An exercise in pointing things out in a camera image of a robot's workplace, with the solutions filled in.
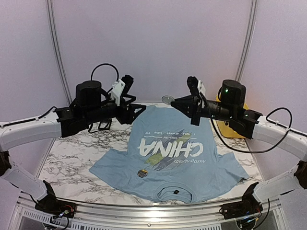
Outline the black brooch box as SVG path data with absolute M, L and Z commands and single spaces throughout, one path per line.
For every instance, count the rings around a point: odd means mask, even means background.
M 98 131 L 110 130 L 111 124 L 112 124 L 112 119 L 111 118 L 103 120 L 103 121 L 99 122 L 97 130 Z

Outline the light blue printed t-shirt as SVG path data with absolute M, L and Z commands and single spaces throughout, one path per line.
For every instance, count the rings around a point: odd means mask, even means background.
M 137 175 L 141 169 L 148 171 L 144 178 Z M 232 152 L 218 153 L 207 118 L 194 126 L 180 111 L 154 105 L 134 121 L 127 150 L 110 149 L 90 172 L 115 189 L 153 202 L 207 201 L 249 178 Z

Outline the white round brooch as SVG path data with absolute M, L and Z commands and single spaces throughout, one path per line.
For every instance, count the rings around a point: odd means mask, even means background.
M 141 169 L 137 172 L 137 175 L 140 177 L 140 178 L 144 178 L 148 175 L 148 171 L 145 170 L 145 169 Z

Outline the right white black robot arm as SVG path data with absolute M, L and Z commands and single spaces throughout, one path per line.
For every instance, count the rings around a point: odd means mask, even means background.
M 205 87 L 196 77 L 188 77 L 190 95 L 170 98 L 168 104 L 191 119 L 191 124 L 199 125 L 202 117 L 223 121 L 239 135 L 272 144 L 299 158 L 292 169 L 270 180 L 254 183 L 248 187 L 241 201 L 222 205 L 225 218 L 247 215 L 262 211 L 261 204 L 270 198 L 307 187 L 307 136 L 271 121 L 268 116 L 254 110 L 244 109 L 246 87 L 235 80 L 224 80 L 218 92 L 218 100 L 205 98 Z

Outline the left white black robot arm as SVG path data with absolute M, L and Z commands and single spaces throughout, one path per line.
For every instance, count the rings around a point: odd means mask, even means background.
M 51 185 L 35 178 L 10 160 L 9 149 L 48 138 L 65 138 L 90 129 L 93 124 L 108 123 L 116 118 L 121 124 L 132 122 L 146 109 L 135 104 L 128 92 L 133 84 L 129 75 L 115 81 L 110 92 L 101 82 L 87 80 L 76 86 L 76 96 L 70 106 L 52 107 L 40 116 L 0 124 L 0 177 L 28 193 L 37 208 L 57 213 L 62 207 Z

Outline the yellow plastic basket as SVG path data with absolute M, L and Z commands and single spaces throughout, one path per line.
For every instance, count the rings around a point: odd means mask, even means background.
M 217 102 L 214 103 L 216 105 L 216 109 L 213 112 L 217 119 L 220 134 L 225 138 L 245 138 L 230 127 L 230 123 L 228 121 L 229 111 L 222 107 L 221 100 L 219 99 L 220 95 L 220 92 L 216 95 Z

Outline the right aluminium wall post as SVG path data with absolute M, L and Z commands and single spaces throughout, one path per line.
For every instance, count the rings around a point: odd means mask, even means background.
M 241 82 L 242 80 L 242 76 L 243 76 L 244 69 L 245 69 L 245 64 L 246 64 L 248 54 L 251 48 L 255 24 L 256 24 L 258 4 L 259 4 L 258 0 L 251 1 L 246 36 L 245 36 L 243 49 L 242 49 L 241 57 L 239 60 L 239 65 L 238 65 L 236 76 L 235 76 L 235 80 L 238 82 Z

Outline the aluminium wall post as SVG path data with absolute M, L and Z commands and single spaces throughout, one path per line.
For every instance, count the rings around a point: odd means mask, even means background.
M 245 64 L 246 64 L 248 54 L 251 48 L 255 24 L 256 24 L 258 4 L 259 4 L 258 0 L 251 1 L 246 36 L 245 36 L 243 49 L 242 49 L 241 57 L 239 60 L 239 65 L 238 65 L 236 76 L 235 76 L 235 80 L 238 82 L 241 82 L 242 80 L 242 76 L 243 76 L 244 69 L 245 69 Z
M 64 95 L 67 101 L 67 104 L 72 102 L 72 96 L 68 85 L 68 80 L 64 68 L 64 64 L 61 57 L 61 51 L 59 46 L 56 22 L 55 22 L 55 14 L 52 0 L 46 0 L 46 10 L 47 10 L 47 19 L 50 30 L 52 47 L 55 55 L 55 61 L 58 67 L 60 81 L 63 87 Z

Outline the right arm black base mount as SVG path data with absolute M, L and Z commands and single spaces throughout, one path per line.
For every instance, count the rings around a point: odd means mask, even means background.
M 219 213 L 223 215 L 224 219 L 239 218 L 263 211 L 262 204 L 253 196 L 254 189 L 258 184 L 259 182 L 250 185 L 241 197 L 241 201 L 221 206 Z

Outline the left aluminium wall post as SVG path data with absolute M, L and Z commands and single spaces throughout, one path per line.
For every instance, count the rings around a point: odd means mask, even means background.
M 64 95 L 67 101 L 67 104 L 72 102 L 72 96 L 68 85 L 68 80 L 64 68 L 64 64 L 61 57 L 61 51 L 59 46 L 56 22 L 55 22 L 55 14 L 52 0 L 46 0 L 46 10 L 47 10 L 47 19 L 50 30 L 52 47 L 55 55 L 55 61 L 58 67 L 60 81 L 63 87 Z

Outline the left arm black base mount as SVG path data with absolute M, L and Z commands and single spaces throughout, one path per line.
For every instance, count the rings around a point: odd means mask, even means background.
M 43 183 L 47 189 L 47 195 L 41 200 L 37 200 L 35 204 L 35 209 L 40 210 L 49 214 L 57 214 L 68 210 L 67 216 L 73 218 L 77 205 L 73 202 L 68 202 L 64 200 L 59 200 L 50 183 L 43 180 Z

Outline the aluminium front frame rail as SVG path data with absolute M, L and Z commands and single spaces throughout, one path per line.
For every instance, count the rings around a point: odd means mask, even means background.
M 76 204 L 74 217 L 53 219 L 35 209 L 30 196 L 20 193 L 9 223 L 10 230 L 285 230 L 283 210 L 278 199 L 262 203 L 263 210 L 248 216 L 225 219 L 224 204 L 238 198 L 198 204 L 154 206 L 111 205 L 83 201 Z

